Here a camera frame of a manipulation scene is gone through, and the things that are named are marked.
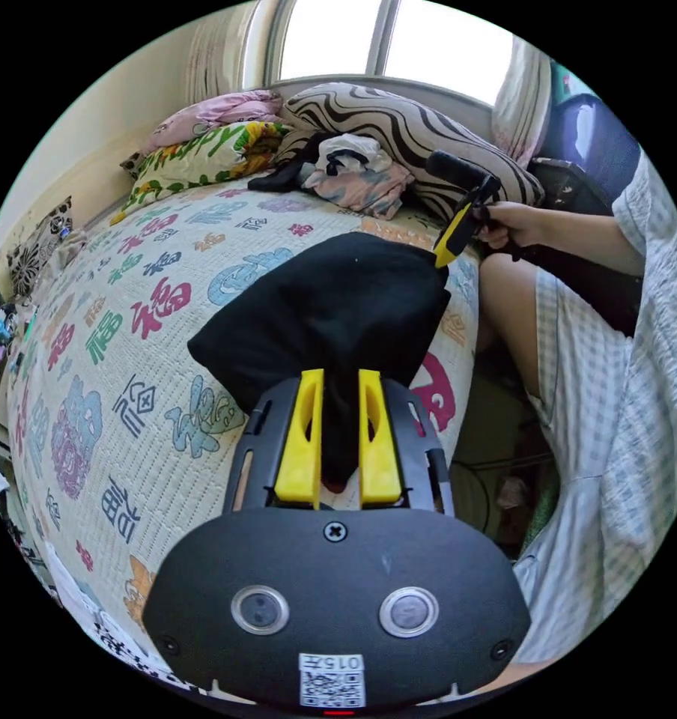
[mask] wall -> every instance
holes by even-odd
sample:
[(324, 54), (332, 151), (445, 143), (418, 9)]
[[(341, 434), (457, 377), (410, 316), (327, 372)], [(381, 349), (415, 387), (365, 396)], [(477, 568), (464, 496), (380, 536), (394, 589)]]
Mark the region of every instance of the wall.
[(118, 167), (161, 120), (185, 105), (186, 60), (200, 20), (155, 40), (95, 82), (28, 158), (0, 210), (0, 252), (67, 195), (80, 225), (131, 189)]

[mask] patterned bedsheet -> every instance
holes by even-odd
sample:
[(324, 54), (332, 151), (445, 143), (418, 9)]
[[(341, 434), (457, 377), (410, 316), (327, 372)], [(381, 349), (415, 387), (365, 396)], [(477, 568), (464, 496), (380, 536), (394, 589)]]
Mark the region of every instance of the patterned bedsheet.
[[(431, 247), (427, 217), (378, 222), (302, 192), (247, 180), (174, 195), (90, 241), (56, 280), (9, 389), (10, 443), (39, 548), (154, 653), (141, 614), (170, 548), (221, 511), (244, 415), (186, 341), (259, 276), (303, 249), (362, 229)], [(451, 266), (452, 298), (413, 391), (452, 456), (476, 341), (478, 260)], [(357, 479), (322, 502), (357, 506)]]

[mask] black fabric bag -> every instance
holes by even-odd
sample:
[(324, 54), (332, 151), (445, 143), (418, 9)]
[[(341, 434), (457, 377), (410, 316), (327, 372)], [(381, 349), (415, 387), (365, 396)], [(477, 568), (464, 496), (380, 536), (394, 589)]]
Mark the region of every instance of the black fabric bag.
[(250, 413), (277, 383), (324, 370), (322, 474), (341, 487), (358, 465), (358, 371), (409, 386), (450, 298), (424, 249), (361, 232), (332, 237), (259, 278), (188, 342)]

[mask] floral pillow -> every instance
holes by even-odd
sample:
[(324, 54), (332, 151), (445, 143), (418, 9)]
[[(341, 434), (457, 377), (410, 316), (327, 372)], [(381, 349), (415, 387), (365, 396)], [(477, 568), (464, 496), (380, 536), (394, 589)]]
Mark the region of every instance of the floral pillow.
[(176, 192), (265, 170), (290, 130), (276, 122), (235, 122), (154, 151), (142, 163), (129, 198), (110, 224)]
[(7, 254), (14, 298), (30, 297), (39, 272), (73, 227), (71, 196), (47, 214), (29, 237)]

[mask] cushion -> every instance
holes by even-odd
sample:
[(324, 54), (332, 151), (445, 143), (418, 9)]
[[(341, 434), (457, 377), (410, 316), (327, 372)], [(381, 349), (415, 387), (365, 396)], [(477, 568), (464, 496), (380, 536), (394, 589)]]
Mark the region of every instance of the cushion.
[(317, 130), (314, 128), (312, 130), (292, 130), (286, 133), (271, 164), (280, 165), (293, 159), (294, 155), (304, 148), (311, 136), (315, 135), (316, 132)]
[(289, 129), (273, 122), (237, 122), (156, 150), (142, 163), (129, 199), (112, 224), (176, 192), (265, 170)]
[(280, 122), (281, 95), (271, 90), (247, 90), (210, 97), (175, 112), (162, 122), (142, 148), (144, 155), (179, 145), (222, 125), (236, 122)]
[(13, 298), (31, 296), (39, 272), (59, 244), (61, 231), (72, 227), (69, 196), (39, 222), (26, 240), (7, 254)]
[(56, 248), (49, 261), (39, 272), (31, 293), (31, 303), (41, 307), (47, 293), (54, 282), (64, 272), (69, 263), (81, 252), (87, 243), (86, 232), (82, 229), (72, 230)]
[[(289, 124), (311, 124), (326, 132), (372, 137), (415, 178), (416, 197), (444, 222), (453, 217), (455, 204), (470, 187), (458, 188), (425, 170), (433, 150), (443, 150), (492, 172), (502, 187), (496, 200), (540, 204), (541, 184), (508, 155), (467, 130), (461, 123), (414, 100), (393, 93), (326, 82), (289, 98), (282, 111)], [(302, 145), (301, 135), (287, 137), (291, 149), (279, 149), (283, 160)]]
[(125, 161), (119, 163), (119, 167), (121, 167), (132, 180), (136, 181), (139, 179), (139, 172), (141, 171), (144, 160), (146, 160), (146, 156), (142, 152), (135, 152), (133, 155), (129, 155)]

